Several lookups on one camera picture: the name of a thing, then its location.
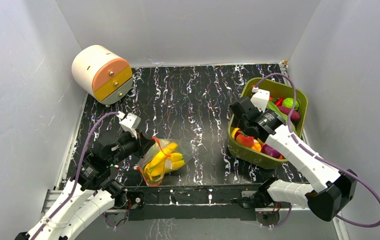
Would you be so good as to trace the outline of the pink toy peach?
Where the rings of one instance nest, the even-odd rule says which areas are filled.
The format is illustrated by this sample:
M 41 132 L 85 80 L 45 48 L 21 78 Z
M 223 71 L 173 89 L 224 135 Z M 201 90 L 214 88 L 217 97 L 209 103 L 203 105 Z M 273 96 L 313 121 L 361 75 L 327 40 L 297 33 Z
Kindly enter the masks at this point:
M 239 133 L 235 136 L 235 140 L 242 146 L 252 148 L 254 146 L 254 138 L 252 136 L 245 136 L 244 134 Z

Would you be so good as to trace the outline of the clear zip bag orange zipper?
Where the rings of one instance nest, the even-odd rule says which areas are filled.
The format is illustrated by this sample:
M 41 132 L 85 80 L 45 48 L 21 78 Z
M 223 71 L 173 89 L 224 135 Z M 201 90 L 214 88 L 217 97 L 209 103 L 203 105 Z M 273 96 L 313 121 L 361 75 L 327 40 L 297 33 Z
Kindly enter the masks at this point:
M 197 147 L 182 139 L 151 138 L 154 145 L 140 158 L 134 166 L 150 187 L 163 182 L 166 174 L 184 167 L 197 152 Z

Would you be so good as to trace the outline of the yellow toy banana bunch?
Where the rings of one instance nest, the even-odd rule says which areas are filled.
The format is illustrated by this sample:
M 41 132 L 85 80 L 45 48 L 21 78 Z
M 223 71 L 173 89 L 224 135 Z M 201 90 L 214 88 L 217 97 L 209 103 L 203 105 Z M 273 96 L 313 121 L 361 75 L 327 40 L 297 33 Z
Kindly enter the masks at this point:
M 154 157 L 145 165 L 143 172 L 151 181 L 166 173 L 176 171 L 186 164 L 183 154 L 178 152 L 177 149 L 178 144 L 171 142 L 158 150 Z

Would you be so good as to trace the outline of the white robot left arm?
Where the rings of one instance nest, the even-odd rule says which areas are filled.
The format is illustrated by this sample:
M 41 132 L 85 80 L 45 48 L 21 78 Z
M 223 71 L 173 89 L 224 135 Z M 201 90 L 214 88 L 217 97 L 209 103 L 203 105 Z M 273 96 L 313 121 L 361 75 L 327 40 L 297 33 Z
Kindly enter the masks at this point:
M 76 169 L 78 175 L 67 181 L 39 223 L 16 239 L 73 240 L 106 210 L 125 207 L 126 187 L 109 178 L 111 169 L 129 156 L 144 157 L 156 143 L 141 131 L 136 136 L 122 131 L 117 140 L 96 140 Z

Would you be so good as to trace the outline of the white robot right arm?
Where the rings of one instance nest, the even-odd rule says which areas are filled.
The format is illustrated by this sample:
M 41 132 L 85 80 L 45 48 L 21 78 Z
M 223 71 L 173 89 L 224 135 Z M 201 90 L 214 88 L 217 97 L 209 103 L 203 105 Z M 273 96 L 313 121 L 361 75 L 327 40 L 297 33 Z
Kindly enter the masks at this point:
M 319 154 L 295 135 L 279 114 L 271 109 L 260 111 L 246 96 L 234 101 L 229 108 L 245 135 L 277 150 L 308 180 L 308 183 L 294 183 L 270 178 L 255 194 L 259 203 L 266 207 L 277 202 L 300 205 L 329 222 L 353 199 L 356 174 L 319 161 Z

